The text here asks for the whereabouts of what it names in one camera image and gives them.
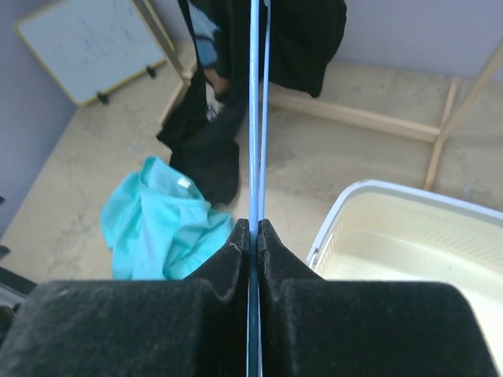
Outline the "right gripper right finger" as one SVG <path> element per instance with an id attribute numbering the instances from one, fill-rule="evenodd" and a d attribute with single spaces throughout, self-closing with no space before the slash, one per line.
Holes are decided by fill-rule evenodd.
<path id="1" fill-rule="evenodd" d="M 449 284 L 325 280 L 267 220 L 258 233 L 266 376 L 495 376 L 468 301 Z"/>

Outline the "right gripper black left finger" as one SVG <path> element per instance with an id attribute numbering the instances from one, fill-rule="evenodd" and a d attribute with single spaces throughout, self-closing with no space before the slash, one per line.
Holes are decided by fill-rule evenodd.
<path id="1" fill-rule="evenodd" d="M 4 376 L 243 376 L 248 222 L 182 280 L 61 280 L 21 305 Z"/>

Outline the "light blue wire hanger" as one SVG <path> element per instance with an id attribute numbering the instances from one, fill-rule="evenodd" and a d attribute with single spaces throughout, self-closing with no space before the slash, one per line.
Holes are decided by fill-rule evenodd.
<path id="1" fill-rule="evenodd" d="M 248 285 L 248 376 L 262 374 L 262 348 L 259 303 L 259 2 L 250 2 L 249 31 L 249 285 Z"/>

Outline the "black t shirt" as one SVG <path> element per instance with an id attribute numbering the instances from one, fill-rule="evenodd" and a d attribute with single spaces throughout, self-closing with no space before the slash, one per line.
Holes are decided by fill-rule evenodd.
<path id="1" fill-rule="evenodd" d="M 236 136 L 248 109 L 249 1 L 181 1 L 196 49 L 189 88 L 157 139 L 170 166 L 192 179 L 212 205 L 235 198 L 240 177 Z M 316 98 L 343 39 L 344 1 L 259 2 L 259 45 L 270 37 L 269 80 Z"/>

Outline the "teal t shirt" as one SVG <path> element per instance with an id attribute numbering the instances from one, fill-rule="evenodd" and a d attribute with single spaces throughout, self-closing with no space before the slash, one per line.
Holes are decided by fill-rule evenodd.
<path id="1" fill-rule="evenodd" d="M 234 221 L 156 156 L 130 173 L 100 213 L 116 280 L 180 280 L 227 241 Z"/>

